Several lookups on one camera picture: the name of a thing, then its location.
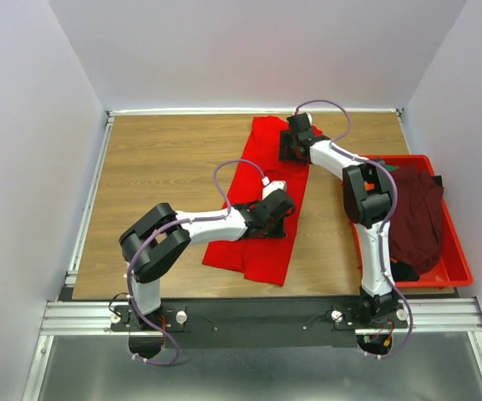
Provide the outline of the red t shirt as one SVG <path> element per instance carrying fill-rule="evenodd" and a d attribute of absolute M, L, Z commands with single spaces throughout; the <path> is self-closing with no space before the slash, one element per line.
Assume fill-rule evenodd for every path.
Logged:
<path fill-rule="evenodd" d="M 309 166 L 279 160 L 280 134 L 287 122 L 276 116 L 255 117 L 242 158 L 257 164 L 270 180 L 284 180 L 296 211 L 284 220 L 283 238 L 215 241 L 208 245 L 202 263 L 241 272 L 244 278 L 283 286 L 296 240 Z"/>

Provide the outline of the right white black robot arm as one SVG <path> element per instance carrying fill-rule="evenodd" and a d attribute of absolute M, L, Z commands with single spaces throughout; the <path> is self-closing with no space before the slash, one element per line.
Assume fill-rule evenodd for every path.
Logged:
<path fill-rule="evenodd" d="M 281 132 L 279 159 L 322 167 L 342 182 L 343 207 L 358 234 L 363 269 L 358 319 L 376 327 L 398 309 L 388 240 L 389 220 L 398 202 L 394 179 L 383 163 L 317 135 L 309 114 L 289 116 L 287 125 Z"/>

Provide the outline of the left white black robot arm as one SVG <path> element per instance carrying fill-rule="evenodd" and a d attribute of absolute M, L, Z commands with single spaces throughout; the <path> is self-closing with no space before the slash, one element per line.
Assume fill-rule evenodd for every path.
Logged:
<path fill-rule="evenodd" d="M 130 321 L 142 331 L 159 322 L 160 279 L 186 248 L 283 238 L 285 219 L 295 211 L 293 199 L 280 186 L 264 190 L 260 200 L 227 204 L 218 211 L 190 213 L 158 204 L 119 238 L 127 263 Z"/>

